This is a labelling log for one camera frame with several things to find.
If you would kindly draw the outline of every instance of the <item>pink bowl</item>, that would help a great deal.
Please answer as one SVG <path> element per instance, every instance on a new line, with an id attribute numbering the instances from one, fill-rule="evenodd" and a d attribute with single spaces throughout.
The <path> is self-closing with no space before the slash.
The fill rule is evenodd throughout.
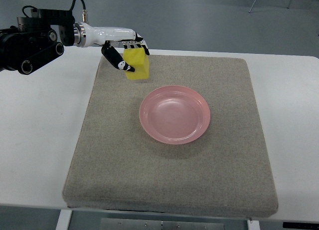
<path id="1" fill-rule="evenodd" d="M 186 144 L 208 128 L 210 111 L 205 99 L 184 86 L 155 89 L 140 106 L 140 122 L 154 139 L 166 144 Z"/>

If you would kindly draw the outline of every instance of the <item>yellow block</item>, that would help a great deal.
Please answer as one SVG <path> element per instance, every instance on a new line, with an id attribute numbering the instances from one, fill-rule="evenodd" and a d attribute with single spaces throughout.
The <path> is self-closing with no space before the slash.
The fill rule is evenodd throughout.
<path id="1" fill-rule="evenodd" d="M 149 57 L 143 48 L 125 49 L 123 60 L 135 68 L 135 72 L 125 71 L 128 79 L 148 79 L 150 72 Z"/>

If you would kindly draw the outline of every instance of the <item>gray felt mat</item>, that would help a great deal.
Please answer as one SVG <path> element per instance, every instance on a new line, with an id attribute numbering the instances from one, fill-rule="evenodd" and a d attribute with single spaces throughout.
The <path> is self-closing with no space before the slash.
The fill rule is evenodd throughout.
<path id="1" fill-rule="evenodd" d="M 150 78 L 127 80 L 101 59 L 63 190 L 69 207 L 214 217 L 268 217 L 278 208 L 247 64 L 242 59 L 150 56 Z M 185 145 L 150 137 L 139 121 L 148 93 L 183 85 L 211 111 Z"/>

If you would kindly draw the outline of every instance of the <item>white robotic wrist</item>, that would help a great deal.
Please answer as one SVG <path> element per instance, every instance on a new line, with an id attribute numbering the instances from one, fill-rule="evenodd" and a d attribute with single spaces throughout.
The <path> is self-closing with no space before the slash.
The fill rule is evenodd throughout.
<path id="1" fill-rule="evenodd" d="M 74 45 L 89 47 L 103 45 L 105 41 L 134 40 L 136 33 L 132 29 L 118 27 L 92 27 L 84 22 L 74 24 Z"/>

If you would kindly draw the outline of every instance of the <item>plate rim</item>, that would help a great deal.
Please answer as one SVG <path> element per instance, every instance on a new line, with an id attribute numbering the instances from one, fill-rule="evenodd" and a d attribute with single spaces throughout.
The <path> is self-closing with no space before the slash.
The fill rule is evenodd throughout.
<path id="1" fill-rule="evenodd" d="M 185 140 L 185 138 L 181 138 L 181 140 L 176 140 L 176 141 L 174 141 L 174 142 L 163 141 L 162 139 L 158 139 L 157 137 L 155 137 L 155 136 L 153 136 L 152 134 L 150 134 L 149 131 L 148 131 L 148 128 L 146 128 L 146 127 L 144 126 L 143 120 L 141 119 L 142 116 L 144 116 L 144 112 L 142 111 L 142 107 L 145 105 L 145 102 L 147 101 L 148 97 L 149 97 L 153 92 L 158 91 L 159 89 L 168 88 L 168 87 L 184 88 L 184 89 L 187 89 L 188 91 L 191 91 L 191 92 L 195 93 L 196 95 L 198 95 L 198 96 L 202 99 L 202 101 L 200 100 L 201 109 L 207 108 L 209 114 L 207 114 L 207 116 L 204 115 L 206 118 L 208 118 L 207 124 L 204 126 L 204 128 L 200 128 L 200 129 L 202 130 L 202 133 L 201 133 L 198 137 L 196 137 L 195 139 L 192 139 L 192 140 L 190 140 L 190 141 L 188 141 L 188 142 L 183 142 L 183 143 L 180 143 L 180 141 Z M 140 104 L 139 119 L 140 119 L 140 124 L 141 124 L 141 126 L 143 127 L 143 129 L 145 130 L 145 132 L 146 132 L 149 136 L 151 136 L 153 139 L 155 139 L 155 140 L 157 140 L 157 141 L 159 141 L 159 142 L 161 142 L 161 143 L 165 143 L 165 144 L 181 145 L 181 144 L 187 144 L 187 143 L 190 143 L 190 142 L 195 141 L 196 139 L 198 139 L 199 137 L 201 137 L 201 136 L 206 132 L 206 130 L 207 130 L 209 124 L 210 124 L 211 111 L 210 111 L 210 108 L 209 108 L 209 105 L 208 105 L 207 101 L 206 101 L 206 100 L 204 99 L 204 97 L 201 96 L 201 94 L 199 94 L 197 91 L 195 91 L 195 90 L 193 90 L 193 89 L 191 89 L 191 88 L 188 88 L 188 87 L 186 87 L 186 86 L 183 86 L 183 85 L 165 85 L 165 86 L 161 86 L 161 87 L 159 87 L 159 88 L 156 88 L 156 89 L 152 90 L 150 93 L 148 93 L 148 94 L 145 96 L 145 98 L 142 100 L 142 102 L 141 102 L 141 104 Z"/>

